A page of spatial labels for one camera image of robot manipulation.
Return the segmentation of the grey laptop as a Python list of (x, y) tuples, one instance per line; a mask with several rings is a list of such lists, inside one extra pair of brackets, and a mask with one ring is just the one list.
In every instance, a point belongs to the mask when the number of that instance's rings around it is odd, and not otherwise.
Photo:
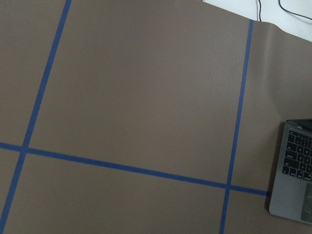
[(311, 119), (291, 119), (284, 124), (269, 212), (312, 223)]

